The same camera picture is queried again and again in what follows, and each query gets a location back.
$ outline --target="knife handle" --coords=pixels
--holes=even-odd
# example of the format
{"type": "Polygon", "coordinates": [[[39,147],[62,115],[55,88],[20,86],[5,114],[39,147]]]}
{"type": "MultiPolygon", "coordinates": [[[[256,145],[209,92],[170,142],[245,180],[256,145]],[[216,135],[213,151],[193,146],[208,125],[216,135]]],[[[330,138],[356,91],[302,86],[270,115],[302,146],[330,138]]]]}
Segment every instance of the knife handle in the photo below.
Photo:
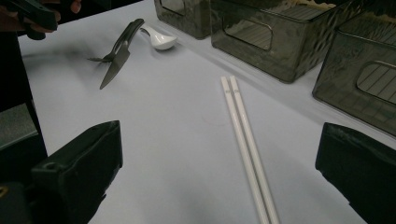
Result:
{"type": "Polygon", "coordinates": [[[134,36],[134,34],[136,34],[137,30],[140,28],[140,26],[143,25],[143,23],[145,23],[143,19],[136,19],[132,22],[131,28],[127,31],[127,34],[123,39],[124,41],[127,41],[128,47],[131,44],[132,37],[134,36]]]}

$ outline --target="plastic container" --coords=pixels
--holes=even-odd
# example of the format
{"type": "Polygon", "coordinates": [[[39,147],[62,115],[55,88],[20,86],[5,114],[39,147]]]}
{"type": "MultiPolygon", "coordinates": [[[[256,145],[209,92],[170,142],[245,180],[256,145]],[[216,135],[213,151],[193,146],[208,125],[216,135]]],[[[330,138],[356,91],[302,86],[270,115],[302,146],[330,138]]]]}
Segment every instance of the plastic container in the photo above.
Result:
{"type": "Polygon", "coordinates": [[[291,83],[323,61],[334,27],[363,5],[352,0],[212,0],[212,46],[291,83]]]}
{"type": "Polygon", "coordinates": [[[342,24],[313,95],[396,136],[396,17],[367,11],[342,24]]]}
{"type": "Polygon", "coordinates": [[[154,0],[154,4],[160,21],[197,39],[210,35],[209,0],[154,0]]]}

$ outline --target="hand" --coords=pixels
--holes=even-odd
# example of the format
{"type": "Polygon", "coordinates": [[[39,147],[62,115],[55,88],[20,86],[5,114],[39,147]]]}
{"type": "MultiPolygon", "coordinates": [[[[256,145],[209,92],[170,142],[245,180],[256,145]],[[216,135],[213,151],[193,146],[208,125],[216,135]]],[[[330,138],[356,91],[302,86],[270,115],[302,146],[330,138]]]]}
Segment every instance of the hand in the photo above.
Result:
{"type": "MultiPolygon", "coordinates": [[[[52,4],[60,4],[61,0],[41,0],[40,3],[45,5],[48,3],[52,4]]],[[[79,13],[81,10],[81,0],[74,0],[74,2],[70,6],[70,10],[74,13],[79,13]]],[[[61,19],[61,14],[53,10],[55,14],[56,21],[61,19]]],[[[31,23],[32,29],[40,32],[40,33],[52,33],[53,30],[45,29],[29,19],[25,18],[24,22],[31,23]]],[[[16,32],[23,31],[24,27],[18,19],[18,12],[10,12],[6,9],[6,7],[0,6],[0,32],[16,32]]]]}

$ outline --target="black object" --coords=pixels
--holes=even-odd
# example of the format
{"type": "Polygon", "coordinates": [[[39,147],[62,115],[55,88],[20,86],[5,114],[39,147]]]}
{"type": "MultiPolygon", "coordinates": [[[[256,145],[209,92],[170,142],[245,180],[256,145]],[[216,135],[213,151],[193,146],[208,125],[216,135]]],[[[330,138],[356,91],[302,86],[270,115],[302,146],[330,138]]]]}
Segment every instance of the black object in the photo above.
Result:
{"type": "MultiPolygon", "coordinates": [[[[27,214],[31,219],[26,223],[86,224],[121,167],[120,122],[102,123],[34,166],[33,182],[25,185],[23,192],[10,188],[13,190],[1,195],[1,186],[8,183],[0,184],[0,207],[8,208],[8,217],[27,214]],[[8,193],[18,200],[5,200],[8,193]],[[29,207],[22,211],[25,204],[29,207]]],[[[0,223],[19,222],[0,219],[0,223]]]]}
{"type": "Polygon", "coordinates": [[[0,182],[29,185],[32,183],[30,170],[47,157],[43,139],[38,133],[0,149],[0,182]]]}
{"type": "Polygon", "coordinates": [[[32,223],[23,185],[18,182],[0,184],[0,223],[32,223]]]}
{"type": "MultiPolygon", "coordinates": [[[[62,0],[62,7],[70,7],[72,0],[62,0]]],[[[55,31],[58,23],[55,13],[47,7],[44,7],[36,0],[0,0],[0,5],[5,6],[10,11],[17,11],[20,22],[27,18],[43,28],[55,31]]],[[[26,34],[33,40],[41,40],[46,37],[44,33],[39,33],[25,23],[26,34]]]]}
{"type": "Polygon", "coordinates": [[[325,123],[315,166],[367,223],[396,223],[396,150],[325,123]]]}

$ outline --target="kitchen utensil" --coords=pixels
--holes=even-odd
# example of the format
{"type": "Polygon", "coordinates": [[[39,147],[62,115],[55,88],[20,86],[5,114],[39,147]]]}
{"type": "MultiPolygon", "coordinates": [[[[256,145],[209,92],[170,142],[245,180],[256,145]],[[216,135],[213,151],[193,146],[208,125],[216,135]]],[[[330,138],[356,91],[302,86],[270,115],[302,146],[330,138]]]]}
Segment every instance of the kitchen utensil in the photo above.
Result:
{"type": "Polygon", "coordinates": [[[162,35],[146,24],[143,24],[140,30],[149,35],[151,46],[155,49],[170,49],[176,44],[177,37],[162,35]]]}
{"type": "Polygon", "coordinates": [[[125,30],[122,32],[122,34],[120,35],[119,39],[117,39],[117,41],[114,44],[113,49],[111,50],[111,52],[108,53],[105,57],[103,57],[103,58],[88,58],[88,60],[93,61],[93,62],[99,62],[99,63],[110,63],[110,62],[112,62],[114,57],[116,56],[116,51],[122,45],[122,42],[125,39],[125,35],[131,29],[132,25],[133,25],[133,22],[131,21],[128,24],[128,26],[125,28],[125,30]]]}
{"type": "Polygon", "coordinates": [[[145,21],[143,19],[136,19],[135,21],[133,21],[131,29],[125,35],[124,41],[122,42],[119,51],[116,53],[116,56],[114,57],[110,67],[107,70],[105,78],[103,79],[100,86],[100,90],[104,88],[117,75],[117,73],[121,70],[122,66],[128,60],[130,55],[128,48],[131,44],[132,37],[134,36],[134,34],[136,34],[137,30],[144,22],[145,21]]]}

